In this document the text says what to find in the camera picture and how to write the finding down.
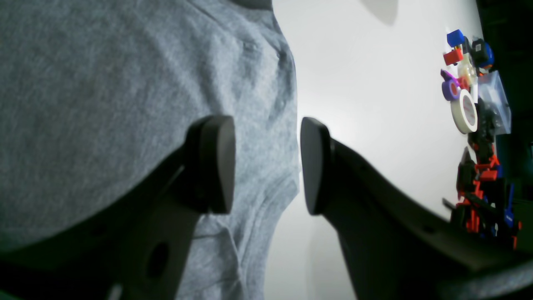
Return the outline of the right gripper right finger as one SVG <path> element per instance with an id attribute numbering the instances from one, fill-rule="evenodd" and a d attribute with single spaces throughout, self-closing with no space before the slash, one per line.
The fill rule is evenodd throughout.
<path id="1" fill-rule="evenodd" d="M 434 215 L 315 118 L 300 148 L 306 206 L 335 228 L 358 300 L 531 300 L 531 254 Z"/>

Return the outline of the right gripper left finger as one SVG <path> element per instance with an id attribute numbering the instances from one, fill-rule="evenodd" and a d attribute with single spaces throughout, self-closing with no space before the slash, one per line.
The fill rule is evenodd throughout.
<path id="1" fill-rule="evenodd" d="M 173 300 L 201 215 L 234 203 L 235 125 L 201 118 L 185 143 L 116 203 L 69 230 L 1 256 L 16 300 Z"/>

